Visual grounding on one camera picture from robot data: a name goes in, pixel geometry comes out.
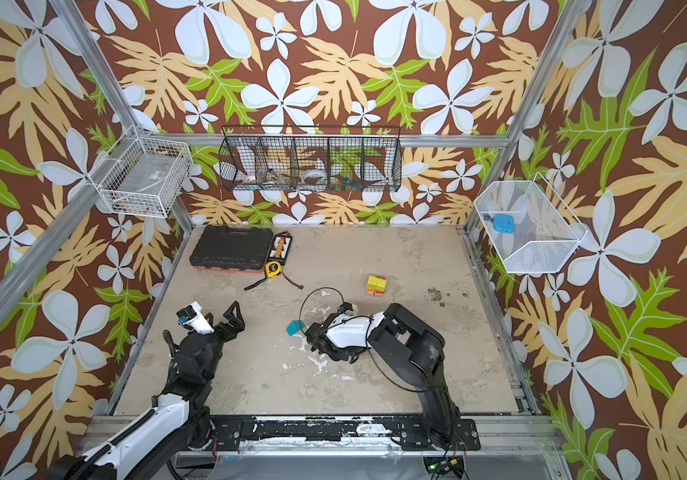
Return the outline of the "teal wood block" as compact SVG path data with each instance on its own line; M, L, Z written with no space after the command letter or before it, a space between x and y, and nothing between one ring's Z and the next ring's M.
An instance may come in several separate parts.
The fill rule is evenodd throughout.
M304 335L306 332L305 323L302 320L292 321L286 328L286 332L289 336Z

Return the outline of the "yellow cube block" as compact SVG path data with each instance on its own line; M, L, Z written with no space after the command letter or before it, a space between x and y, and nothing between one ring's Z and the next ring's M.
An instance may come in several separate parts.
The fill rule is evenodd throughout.
M381 282L381 279L375 275L370 275L369 278L367 278L367 289L369 290L377 290L379 288L379 282Z

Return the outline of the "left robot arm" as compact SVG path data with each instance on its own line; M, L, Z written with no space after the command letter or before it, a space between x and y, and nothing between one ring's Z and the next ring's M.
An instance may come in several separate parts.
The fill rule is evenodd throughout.
M182 450L204 451L214 442L206 401L227 342L246 324L239 302L216 323L193 302L177 312L187 330L175 342L163 332L171 362L166 385L152 397L151 407L120 432L82 455L66 455L48 470L49 479L150 479Z

